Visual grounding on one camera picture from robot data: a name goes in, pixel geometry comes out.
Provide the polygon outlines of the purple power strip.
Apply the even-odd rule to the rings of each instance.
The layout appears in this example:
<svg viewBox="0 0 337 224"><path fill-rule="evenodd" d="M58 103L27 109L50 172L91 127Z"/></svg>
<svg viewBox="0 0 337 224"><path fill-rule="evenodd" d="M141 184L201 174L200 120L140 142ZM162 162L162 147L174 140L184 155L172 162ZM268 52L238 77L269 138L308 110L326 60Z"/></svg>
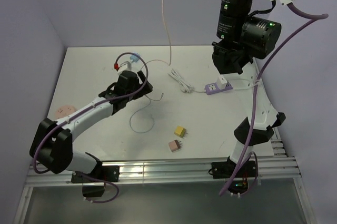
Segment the purple power strip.
<svg viewBox="0 0 337 224"><path fill-rule="evenodd" d="M207 95L213 95L213 94L218 94L221 92L232 90L233 87L229 82L227 82L225 88L220 89L216 83L212 83L212 84L207 84L204 89Z"/></svg>

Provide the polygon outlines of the white 80W charger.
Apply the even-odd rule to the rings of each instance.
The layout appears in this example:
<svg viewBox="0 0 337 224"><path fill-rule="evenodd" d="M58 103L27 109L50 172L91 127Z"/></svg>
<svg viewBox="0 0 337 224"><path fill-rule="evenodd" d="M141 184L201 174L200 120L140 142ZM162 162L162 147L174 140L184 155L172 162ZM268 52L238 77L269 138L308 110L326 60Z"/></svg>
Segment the white 80W charger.
<svg viewBox="0 0 337 224"><path fill-rule="evenodd" d="M223 75L219 75L216 80L216 85L219 90L223 90L227 86L227 79Z"/></svg>

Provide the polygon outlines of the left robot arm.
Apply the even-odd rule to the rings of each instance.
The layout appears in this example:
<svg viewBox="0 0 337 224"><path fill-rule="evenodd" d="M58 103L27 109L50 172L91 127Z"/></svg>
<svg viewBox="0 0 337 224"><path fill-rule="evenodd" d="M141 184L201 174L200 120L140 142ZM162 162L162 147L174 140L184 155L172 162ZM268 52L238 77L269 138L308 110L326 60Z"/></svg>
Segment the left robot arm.
<svg viewBox="0 0 337 224"><path fill-rule="evenodd" d="M33 162L41 163L54 174L67 170L83 173L89 181L99 180L102 161L88 152L74 152L73 142L97 122L152 91L153 86L142 71L123 71L116 82L85 107L64 118L45 118L40 122L29 150Z"/></svg>

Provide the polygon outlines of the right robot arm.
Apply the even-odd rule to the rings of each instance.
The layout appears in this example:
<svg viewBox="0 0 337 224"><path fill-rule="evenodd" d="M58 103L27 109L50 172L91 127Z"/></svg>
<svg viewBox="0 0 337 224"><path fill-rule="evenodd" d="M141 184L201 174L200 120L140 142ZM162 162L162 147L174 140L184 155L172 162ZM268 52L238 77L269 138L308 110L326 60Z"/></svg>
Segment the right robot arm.
<svg viewBox="0 0 337 224"><path fill-rule="evenodd" d="M271 9L251 11L253 0L221 0L212 60L220 75L231 84L240 98L246 118L234 130L237 139L228 171L238 177L246 170L243 161L253 146L268 142L273 129L286 116L271 104L256 71L255 59L265 59L275 48L282 26L257 17Z"/></svg>

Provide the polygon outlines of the blue charger plug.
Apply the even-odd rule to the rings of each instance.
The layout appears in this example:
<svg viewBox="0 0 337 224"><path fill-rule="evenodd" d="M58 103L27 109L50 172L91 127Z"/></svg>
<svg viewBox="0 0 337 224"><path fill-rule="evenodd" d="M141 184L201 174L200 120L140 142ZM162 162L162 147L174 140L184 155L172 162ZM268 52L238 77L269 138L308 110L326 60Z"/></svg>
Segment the blue charger plug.
<svg viewBox="0 0 337 224"><path fill-rule="evenodd" d="M140 55L138 53L133 53L131 56L130 56L130 62L131 63L136 63L140 60Z"/></svg>

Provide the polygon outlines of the yellow charger plug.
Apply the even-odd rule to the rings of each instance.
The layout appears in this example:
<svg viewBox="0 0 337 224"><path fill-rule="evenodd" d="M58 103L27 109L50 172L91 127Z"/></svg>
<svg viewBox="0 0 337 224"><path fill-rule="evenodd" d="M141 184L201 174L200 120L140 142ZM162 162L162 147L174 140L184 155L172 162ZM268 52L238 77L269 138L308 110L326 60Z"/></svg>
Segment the yellow charger plug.
<svg viewBox="0 0 337 224"><path fill-rule="evenodd" d="M176 129L174 130L174 134L177 137L183 138L188 134L188 132L187 132L186 128L184 128L182 126L177 126Z"/></svg>

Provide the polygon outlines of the dusty pink charger plug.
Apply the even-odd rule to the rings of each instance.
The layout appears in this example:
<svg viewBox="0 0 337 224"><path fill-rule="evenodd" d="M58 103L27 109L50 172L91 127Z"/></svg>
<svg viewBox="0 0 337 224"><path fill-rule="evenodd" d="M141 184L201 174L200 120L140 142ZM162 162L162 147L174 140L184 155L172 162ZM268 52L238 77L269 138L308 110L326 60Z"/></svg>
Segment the dusty pink charger plug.
<svg viewBox="0 0 337 224"><path fill-rule="evenodd" d="M179 140L174 140L168 143L168 147L171 152L176 152L180 150L183 146L183 143Z"/></svg>

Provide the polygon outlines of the pink round power socket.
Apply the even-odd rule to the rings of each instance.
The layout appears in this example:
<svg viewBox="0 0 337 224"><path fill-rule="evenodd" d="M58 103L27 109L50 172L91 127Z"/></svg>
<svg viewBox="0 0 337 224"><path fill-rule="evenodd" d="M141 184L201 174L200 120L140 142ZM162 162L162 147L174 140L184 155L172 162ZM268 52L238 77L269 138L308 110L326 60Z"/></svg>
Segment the pink round power socket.
<svg viewBox="0 0 337 224"><path fill-rule="evenodd" d="M66 116L69 116L69 115L73 114L76 111L77 111L77 109L72 105L63 105L63 106L56 109L55 117L57 119L64 118Z"/></svg>

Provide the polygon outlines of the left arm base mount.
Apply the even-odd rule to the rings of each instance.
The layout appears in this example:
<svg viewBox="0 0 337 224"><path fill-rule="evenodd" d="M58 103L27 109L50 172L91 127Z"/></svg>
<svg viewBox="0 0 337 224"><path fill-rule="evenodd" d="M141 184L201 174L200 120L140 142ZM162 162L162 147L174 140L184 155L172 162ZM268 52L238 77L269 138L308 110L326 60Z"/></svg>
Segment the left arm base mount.
<svg viewBox="0 0 337 224"><path fill-rule="evenodd" d="M97 201L97 198L103 196L107 186L115 189L115 195L109 201L114 200L119 195L119 187L115 184L118 182L120 175L120 167L118 165L103 165L90 174L81 172L73 172L71 177L72 184L82 185L82 195L85 199Z"/></svg>

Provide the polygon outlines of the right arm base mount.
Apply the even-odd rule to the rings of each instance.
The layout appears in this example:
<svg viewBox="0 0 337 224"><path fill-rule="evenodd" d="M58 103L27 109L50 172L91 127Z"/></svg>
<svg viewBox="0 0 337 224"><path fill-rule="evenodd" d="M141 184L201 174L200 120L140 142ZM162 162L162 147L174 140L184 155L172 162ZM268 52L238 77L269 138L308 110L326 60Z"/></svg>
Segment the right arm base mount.
<svg viewBox="0 0 337 224"><path fill-rule="evenodd" d="M259 176L258 161L255 153L251 155L254 155L254 161L250 161L249 159L243 161L243 165L235 175L235 178L240 178L240 180L231 183L228 188L230 193L236 195L247 193L250 188L248 178L254 178L251 186L256 184ZM231 161L230 158L222 162L212 162L208 174L211 175L213 179L229 179L235 167L236 164Z"/></svg>

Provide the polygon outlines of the aluminium right rail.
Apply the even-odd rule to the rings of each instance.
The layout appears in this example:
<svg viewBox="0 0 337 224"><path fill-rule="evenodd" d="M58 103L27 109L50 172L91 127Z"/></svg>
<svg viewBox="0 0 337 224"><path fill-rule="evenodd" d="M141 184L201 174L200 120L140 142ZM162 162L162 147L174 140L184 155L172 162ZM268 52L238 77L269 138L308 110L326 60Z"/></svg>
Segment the aluminium right rail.
<svg viewBox="0 0 337 224"><path fill-rule="evenodd" d="M283 141L277 128L273 128L274 135L271 138L271 145L275 157L287 157Z"/></svg>

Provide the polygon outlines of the aluminium rail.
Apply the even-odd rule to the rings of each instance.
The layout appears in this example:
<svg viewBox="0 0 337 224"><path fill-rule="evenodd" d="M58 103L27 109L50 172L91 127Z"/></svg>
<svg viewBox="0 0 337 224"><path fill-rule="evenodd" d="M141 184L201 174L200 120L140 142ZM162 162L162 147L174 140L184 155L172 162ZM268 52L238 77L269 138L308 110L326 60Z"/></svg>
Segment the aluminium rail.
<svg viewBox="0 0 337 224"><path fill-rule="evenodd" d="M275 157L287 157L283 141L277 128L273 128L274 135L271 138L271 145Z"/></svg>
<svg viewBox="0 0 337 224"><path fill-rule="evenodd" d="M214 181L208 173L212 162L224 161L223 158L172 159L106 162L107 165L119 166L118 181L122 184L156 184L179 182ZM301 173L294 157L258 158L260 179L300 178ZM37 174L29 168L24 182L25 187L73 186L71 171L59 174L51 172Z"/></svg>

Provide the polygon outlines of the aluminium front rail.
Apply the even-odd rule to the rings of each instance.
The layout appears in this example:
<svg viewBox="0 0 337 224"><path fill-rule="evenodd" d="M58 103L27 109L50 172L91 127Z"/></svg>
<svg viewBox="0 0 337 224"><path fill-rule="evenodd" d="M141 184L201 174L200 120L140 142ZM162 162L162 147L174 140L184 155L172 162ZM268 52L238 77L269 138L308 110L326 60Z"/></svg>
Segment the aluminium front rail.
<svg viewBox="0 0 337 224"><path fill-rule="evenodd" d="M106 162L107 165L119 166L118 181L122 184L156 184L179 182L214 181L208 173L212 162L224 161L223 158L172 159ZM301 173L294 157L258 158L260 179L300 178ZM71 171L59 174L51 172L37 174L29 168L24 182L25 187L73 186Z"/></svg>

